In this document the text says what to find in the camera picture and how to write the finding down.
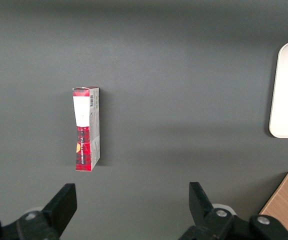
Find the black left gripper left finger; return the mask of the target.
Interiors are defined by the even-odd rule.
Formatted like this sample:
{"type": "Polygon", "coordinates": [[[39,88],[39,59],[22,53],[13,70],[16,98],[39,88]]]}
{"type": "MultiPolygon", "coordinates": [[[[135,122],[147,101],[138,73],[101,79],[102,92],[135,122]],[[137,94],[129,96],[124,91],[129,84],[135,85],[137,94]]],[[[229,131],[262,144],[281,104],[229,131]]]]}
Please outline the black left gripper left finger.
{"type": "Polygon", "coordinates": [[[32,210],[2,226],[0,240],[59,240],[77,210],[74,183],[65,184],[42,210],[32,210]]]}

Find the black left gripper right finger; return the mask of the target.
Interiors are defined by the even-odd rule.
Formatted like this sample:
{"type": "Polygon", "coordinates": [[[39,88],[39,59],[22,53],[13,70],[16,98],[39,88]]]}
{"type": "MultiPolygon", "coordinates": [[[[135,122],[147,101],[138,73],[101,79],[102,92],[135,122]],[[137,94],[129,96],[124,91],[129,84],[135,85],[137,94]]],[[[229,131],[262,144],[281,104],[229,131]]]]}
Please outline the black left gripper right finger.
{"type": "Polygon", "coordinates": [[[181,240],[288,240],[288,230],[272,216],[253,215],[245,221],[213,207],[199,182],[189,183],[189,210],[195,225],[181,240]]]}

